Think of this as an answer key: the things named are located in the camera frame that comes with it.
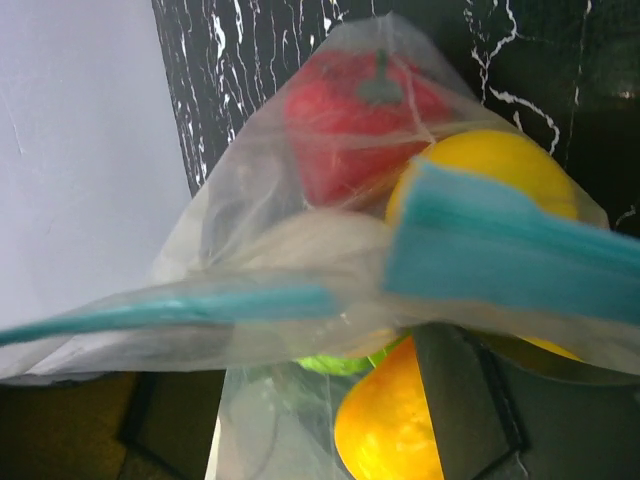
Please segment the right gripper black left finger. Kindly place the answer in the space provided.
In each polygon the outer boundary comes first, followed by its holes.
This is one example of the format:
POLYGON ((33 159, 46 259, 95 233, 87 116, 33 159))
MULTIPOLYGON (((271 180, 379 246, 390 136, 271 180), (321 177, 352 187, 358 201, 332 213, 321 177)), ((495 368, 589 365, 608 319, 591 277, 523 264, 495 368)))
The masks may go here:
POLYGON ((4 479, 201 479, 224 374, 117 373, 1 389, 4 479))

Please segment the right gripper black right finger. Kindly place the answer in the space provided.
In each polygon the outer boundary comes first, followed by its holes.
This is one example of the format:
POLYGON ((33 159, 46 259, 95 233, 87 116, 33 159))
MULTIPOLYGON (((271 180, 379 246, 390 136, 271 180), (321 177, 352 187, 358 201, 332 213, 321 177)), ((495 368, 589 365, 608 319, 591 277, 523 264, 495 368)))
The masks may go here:
POLYGON ((412 334, 445 478, 638 478, 638 376, 444 323, 412 334))

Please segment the clear zip top bag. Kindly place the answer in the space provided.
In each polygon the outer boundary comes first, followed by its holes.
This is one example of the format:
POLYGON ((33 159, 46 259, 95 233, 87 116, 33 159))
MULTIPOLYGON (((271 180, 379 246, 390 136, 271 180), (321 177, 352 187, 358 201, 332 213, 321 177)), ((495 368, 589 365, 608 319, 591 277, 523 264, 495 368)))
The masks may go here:
POLYGON ((404 18, 336 27, 145 285, 1 331, 1 379, 226 374, 220 479, 635 479, 639 243, 404 18))

